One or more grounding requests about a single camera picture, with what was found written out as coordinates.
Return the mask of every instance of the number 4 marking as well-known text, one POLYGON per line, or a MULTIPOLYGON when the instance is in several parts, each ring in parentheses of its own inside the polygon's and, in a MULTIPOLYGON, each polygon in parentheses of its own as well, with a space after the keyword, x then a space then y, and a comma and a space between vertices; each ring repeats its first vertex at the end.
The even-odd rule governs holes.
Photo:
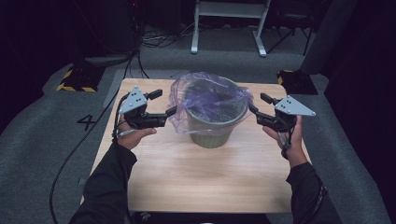
POLYGON ((94 124, 94 123, 96 123, 96 121, 92 121, 92 115, 87 115, 84 118, 79 119, 77 121, 77 123, 84 123, 85 124, 85 131, 87 131, 88 128, 90 127, 90 124, 94 124))

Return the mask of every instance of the hand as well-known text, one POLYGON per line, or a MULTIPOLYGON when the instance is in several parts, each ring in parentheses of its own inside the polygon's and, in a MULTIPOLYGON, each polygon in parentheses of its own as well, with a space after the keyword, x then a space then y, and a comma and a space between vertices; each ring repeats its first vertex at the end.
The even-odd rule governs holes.
MULTIPOLYGON (((123 115, 120 115, 120 120, 119 120, 120 126, 119 126, 119 133, 123 133, 125 131, 131 130, 132 127, 129 126, 129 124, 125 121, 125 118, 123 115)), ((119 136, 118 137, 118 143, 119 145, 126 147, 130 150, 132 150, 134 147, 136 147, 142 138, 155 134, 157 130, 153 128, 147 128, 147 129, 142 129, 142 130, 135 130, 132 133, 127 133, 124 136, 119 136)))
MULTIPOLYGON (((269 128, 269 127, 262 127, 262 130, 265 131, 270 137, 274 138, 277 141, 277 145, 282 149, 282 142, 279 138, 278 133, 269 128)), ((284 139, 289 138, 288 133, 282 133, 284 136, 284 139)), ((290 168, 307 162, 306 156, 303 152, 303 118, 301 116, 297 116, 297 122, 296 125, 294 126, 294 131, 293 134, 291 135, 291 148, 286 150, 286 155, 288 157, 289 163, 290 163, 290 168)))

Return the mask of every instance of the person's left hand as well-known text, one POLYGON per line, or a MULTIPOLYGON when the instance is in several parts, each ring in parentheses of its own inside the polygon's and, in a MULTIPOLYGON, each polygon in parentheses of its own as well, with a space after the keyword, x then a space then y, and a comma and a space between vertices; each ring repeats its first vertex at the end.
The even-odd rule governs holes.
MULTIPOLYGON (((123 115, 120 115, 119 123, 121 123, 121 125, 119 126, 119 133, 123 133, 132 129, 132 127, 129 126, 127 122, 125 122, 125 118, 123 115)), ((124 136, 119 136, 118 143, 119 145, 131 150, 140 143, 140 140, 142 140, 142 138, 151 134, 155 134, 156 132, 157 130, 153 128, 135 130, 132 133, 127 133, 124 136)))

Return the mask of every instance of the plastic bag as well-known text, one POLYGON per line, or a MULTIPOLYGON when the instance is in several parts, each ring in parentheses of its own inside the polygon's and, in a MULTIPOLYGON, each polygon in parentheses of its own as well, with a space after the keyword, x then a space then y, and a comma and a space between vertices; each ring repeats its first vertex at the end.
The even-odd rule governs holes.
POLYGON ((222 135, 251 115, 253 96, 228 78, 191 73, 172 84, 169 101, 169 108, 177 105, 169 118, 177 133, 222 135))

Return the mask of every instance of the sleeve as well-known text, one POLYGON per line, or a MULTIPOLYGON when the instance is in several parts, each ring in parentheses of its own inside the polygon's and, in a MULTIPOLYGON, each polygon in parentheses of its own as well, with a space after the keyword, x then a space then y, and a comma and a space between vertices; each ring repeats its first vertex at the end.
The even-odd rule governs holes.
POLYGON ((321 180, 311 163, 306 162, 291 168, 287 181, 291 185, 294 224, 342 223, 326 189, 322 191, 317 212, 313 213, 318 205, 321 180))
POLYGON ((124 223, 128 213, 127 185, 137 159, 113 143, 84 187, 84 202, 70 223, 124 223))

